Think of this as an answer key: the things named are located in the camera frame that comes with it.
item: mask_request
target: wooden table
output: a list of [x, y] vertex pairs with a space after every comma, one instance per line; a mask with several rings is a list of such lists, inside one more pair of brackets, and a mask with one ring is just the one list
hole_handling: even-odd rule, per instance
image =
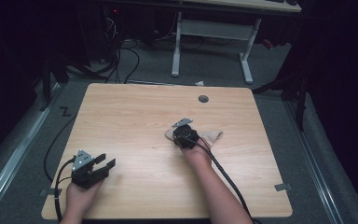
[[[201, 103], [200, 95], [208, 96], [209, 102]], [[254, 217], [292, 214], [286, 192], [274, 188], [282, 178], [249, 89], [91, 84], [60, 167], [79, 149], [94, 157], [106, 153], [106, 161], [96, 169], [113, 158], [117, 165], [86, 218], [208, 217], [196, 177], [179, 148], [164, 135], [182, 118], [193, 119], [190, 125], [199, 133], [224, 132], [214, 143], [213, 154]], [[67, 168], [62, 177], [69, 175]], [[66, 190], [68, 184], [63, 181], [60, 188]], [[64, 211], [65, 194], [60, 199]], [[56, 219], [52, 196], [47, 197], [42, 216]]]

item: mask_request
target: black mount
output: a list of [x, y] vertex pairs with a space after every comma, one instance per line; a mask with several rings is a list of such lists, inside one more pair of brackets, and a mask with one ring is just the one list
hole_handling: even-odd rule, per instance
[[83, 189], [89, 189], [95, 183], [107, 178], [109, 170], [116, 165], [116, 159], [111, 160], [104, 166], [96, 171], [93, 171], [94, 164], [104, 161], [105, 154], [97, 158], [93, 158], [90, 154], [83, 150], [79, 150], [72, 167], [72, 183], [78, 185]]

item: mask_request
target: wrist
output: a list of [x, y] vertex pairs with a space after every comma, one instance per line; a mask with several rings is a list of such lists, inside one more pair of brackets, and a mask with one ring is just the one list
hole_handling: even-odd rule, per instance
[[63, 215], [60, 224], [80, 224], [82, 220], [83, 220], [83, 215], [67, 210]]

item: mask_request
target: metal frame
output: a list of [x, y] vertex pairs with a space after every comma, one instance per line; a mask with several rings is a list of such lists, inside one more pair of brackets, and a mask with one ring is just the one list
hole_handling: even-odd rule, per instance
[[237, 40], [247, 40], [244, 53], [240, 53], [240, 61], [242, 72], [247, 84], [253, 83], [252, 73], [248, 64], [248, 57], [255, 42], [258, 28], [261, 19], [255, 20], [253, 26], [250, 25], [236, 25], [229, 23], [219, 23], [210, 21], [193, 21], [182, 20], [182, 12], [178, 13], [177, 27], [176, 27], [176, 44], [173, 53], [172, 72], [173, 77], [179, 77], [180, 69], [180, 41], [182, 35], [201, 35], [209, 37], [229, 38]]
[[[52, 103], [56, 100], [61, 90], [62, 87], [58, 83], [56, 83], [56, 85], [53, 87], [54, 94], [51, 99]], [[7, 164], [5, 165], [4, 169], [2, 170], [0, 174], [0, 201], [4, 196], [7, 188], [9, 187], [11, 181], [13, 180], [14, 176], [19, 171], [22, 162], [24, 161], [26, 155], [28, 154], [28, 151], [30, 150], [30, 145], [32, 144], [34, 137], [36, 136], [37, 132], [41, 128], [46, 117], [48, 116], [49, 111], [50, 107], [47, 107], [44, 111], [41, 111], [34, 126], [22, 139], [22, 141], [19, 142], [15, 151], [13, 152], [10, 159], [7, 161]]]
[[324, 209], [330, 219], [330, 222], [334, 224], [344, 223], [341, 214], [339, 213], [339, 209], [337, 208], [337, 205], [334, 201], [330, 188], [327, 186], [327, 183], [324, 180], [324, 175], [319, 168], [318, 162], [313, 156], [307, 137], [303, 132], [298, 129], [298, 126], [296, 125], [296, 112], [293, 109], [293, 106], [290, 102], [287, 101], [283, 102], [283, 104], [286, 109], [286, 112], [291, 117], [290, 120], [292, 121], [293, 126], [296, 129], [298, 139], [300, 140], [300, 143], [303, 148], [306, 163], [310, 169], [310, 175], [312, 176], [315, 187], [319, 192], [319, 196], [321, 197], [322, 204], [324, 205]]

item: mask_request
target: small white object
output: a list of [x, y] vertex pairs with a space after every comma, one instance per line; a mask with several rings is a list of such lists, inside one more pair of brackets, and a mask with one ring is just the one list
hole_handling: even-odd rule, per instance
[[203, 81], [196, 82], [196, 86], [204, 86]]

